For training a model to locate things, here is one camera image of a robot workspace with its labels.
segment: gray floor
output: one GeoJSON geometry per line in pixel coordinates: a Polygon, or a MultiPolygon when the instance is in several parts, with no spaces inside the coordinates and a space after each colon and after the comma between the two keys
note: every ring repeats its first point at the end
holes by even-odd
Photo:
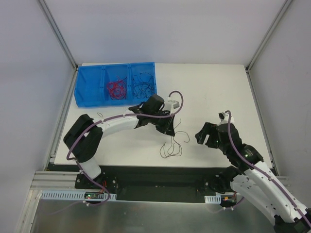
{"type": "Polygon", "coordinates": [[[245,201],[234,211],[219,205],[111,201],[97,207],[41,200],[32,233],[274,233],[273,226],[245,201]]]}

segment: white tabletop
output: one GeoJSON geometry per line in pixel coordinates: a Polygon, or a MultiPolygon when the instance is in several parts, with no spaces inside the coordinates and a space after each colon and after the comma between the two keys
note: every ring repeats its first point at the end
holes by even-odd
{"type": "MultiPolygon", "coordinates": [[[[104,65],[104,63],[83,63],[83,66],[104,65]]],[[[98,146],[95,158],[100,165],[117,166],[178,166],[178,167],[227,167],[230,162],[220,150],[198,145],[194,135],[209,121],[218,124],[218,113],[231,110],[235,126],[242,141],[255,147],[271,167],[268,149],[259,123],[253,96],[242,65],[205,64],[156,64],[155,77],[157,93],[163,99],[173,90],[184,96],[184,107],[175,116],[174,124],[181,124],[177,130],[186,131],[190,142],[183,134],[175,139],[182,146],[180,157],[161,158],[159,150],[169,136],[159,133],[154,125],[135,130],[122,131],[104,138],[98,146]]],[[[180,101],[178,94],[173,98],[180,101]]],[[[56,153],[55,164],[70,165],[66,160],[68,148],[63,142],[65,134],[82,114],[98,118],[123,113],[128,106],[78,108],[74,97],[71,100],[61,141],[56,153]]]]}

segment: blue bin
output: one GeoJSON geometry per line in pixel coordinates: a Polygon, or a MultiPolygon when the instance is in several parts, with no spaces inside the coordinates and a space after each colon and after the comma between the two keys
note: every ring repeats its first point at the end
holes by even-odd
{"type": "Polygon", "coordinates": [[[132,63],[79,67],[74,96],[78,107],[134,105],[156,94],[155,64],[132,63]],[[122,80],[126,95],[109,94],[109,83],[122,80]]]}

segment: red wire bundle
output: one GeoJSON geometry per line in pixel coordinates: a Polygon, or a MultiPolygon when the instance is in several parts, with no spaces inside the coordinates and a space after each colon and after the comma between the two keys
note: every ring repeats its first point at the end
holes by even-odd
{"type": "Polygon", "coordinates": [[[124,79],[120,79],[120,77],[118,77],[117,81],[109,82],[107,84],[107,90],[112,100],[122,100],[125,98],[126,83],[124,82],[124,80],[126,78],[127,77],[125,77],[124,79]]]}

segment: white wall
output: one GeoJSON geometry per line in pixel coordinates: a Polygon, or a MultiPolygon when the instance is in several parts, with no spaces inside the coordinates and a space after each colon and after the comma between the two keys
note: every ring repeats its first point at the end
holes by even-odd
{"type": "Polygon", "coordinates": [[[249,63],[284,0],[46,0],[77,63],[249,63]]]}
{"type": "Polygon", "coordinates": [[[0,232],[14,232],[73,71],[35,0],[0,3],[0,232]]]}
{"type": "Polygon", "coordinates": [[[276,164],[311,206],[311,1],[296,0],[251,70],[276,164]]]}

